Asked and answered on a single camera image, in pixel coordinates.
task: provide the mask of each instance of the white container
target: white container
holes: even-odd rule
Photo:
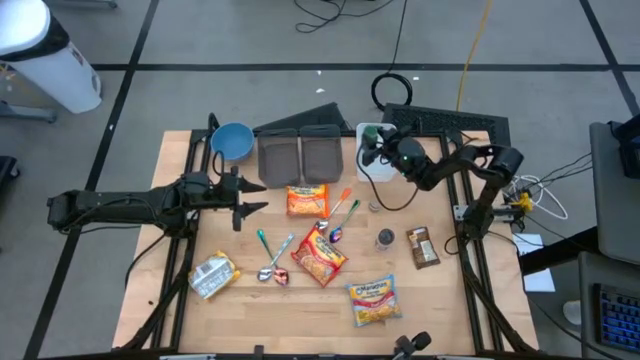
[[[356,127],[356,153],[358,149],[360,149],[360,144],[362,142],[362,133],[367,126],[375,126],[380,127],[385,130],[395,129],[395,125],[393,124],[382,124],[382,123],[361,123]],[[378,142],[382,142],[382,137],[378,135]],[[360,166],[364,169],[364,171],[371,176],[371,180],[373,182],[389,182],[393,179],[394,175],[398,172],[393,168],[390,164],[382,164],[380,163],[381,158],[377,158],[373,163],[369,166],[362,165],[362,152],[360,154],[360,158],[357,159]],[[367,177],[358,169],[356,166],[356,171],[358,174],[358,180],[368,182]]]
[[[0,60],[16,69],[74,114],[102,102],[100,77],[69,41],[56,51],[38,56],[49,28],[57,22],[42,0],[0,1]],[[33,50],[34,56],[12,61],[15,53]]]

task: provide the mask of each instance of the orange snack package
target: orange snack package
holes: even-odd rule
[[[298,251],[291,253],[291,257],[322,287],[327,286],[329,281],[338,275],[340,267],[349,260],[318,232],[316,226],[302,240]]]
[[[329,186],[288,186],[287,215],[329,216]]]

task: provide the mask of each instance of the gray floor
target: gray floor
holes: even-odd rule
[[[326,4],[301,0],[325,14]],[[640,63],[640,31],[634,0],[591,0],[621,64]],[[150,0],[102,5],[51,2],[53,13],[80,51],[94,64],[129,62]],[[399,63],[464,63],[484,2],[410,0],[398,51]],[[350,12],[373,4],[348,3]],[[401,1],[366,18],[342,18],[310,35],[294,24],[314,19],[291,1],[160,0],[140,62],[145,64],[379,63],[393,54]],[[606,64],[593,31],[576,1],[496,0],[474,63]],[[460,73],[405,71],[413,80],[414,104],[454,109]],[[250,126],[335,101],[352,124],[379,121],[369,97],[378,71],[138,71],[133,77],[104,169],[101,190],[148,188],[162,133],[202,128],[214,111],[221,122]],[[3,197],[0,209],[0,358],[22,357],[65,238],[46,225],[49,196],[82,188],[116,95],[122,71],[101,71],[104,102],[71,115],[16,77],[0,98],[14,104],[52,106],[53,125],[0,119],[0,154],[16,156],[22,177]],[[640,93],[640,74],[626,73]],[[512,143],[525,154],[522,174],[544,175],[589,152],[588,124],[625,121],[631,114],[614,76],[607,72],[471,72],[462,110],[510,119]],[[380,97],[401,102],[404,90],[384,83]],[[545,213],[532,217],[565,235],[595,224],[590,173],[559,181],[554,193],[570,219]],[[540,232],[545,243],[554,235]],[[41,356],[107,351],[123,296],[123,278],[137,231],[98,232],[81,238]],[[557,292],[532,294],[565,326],[560,306],[578,297],[577,265],[552,270]],[[542,349],[580,355],[575,341],[533,310]]]

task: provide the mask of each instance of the brown food package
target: brown food package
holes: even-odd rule
[[[429,230],[426,226],[407,231],[407,239],[411,244],[413,263],[416,269],[420,270],[427,266],[440,264],[440,259],[429,239]]]

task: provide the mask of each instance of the white paper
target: white paper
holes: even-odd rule
[[[521,238],[527,240],[531,244],[522,241]],[[532,244],[542,245],[542,238],[540,237],[540,234],[514,234],[513,241],[518,247],[518,254],[520,256],[538,250],[541,247],[534,246]],[[544,269],[537,273],[525,276],[524,289],[529,292],[555,292],[556,287],[553,284],[551,271],[549,269]]]

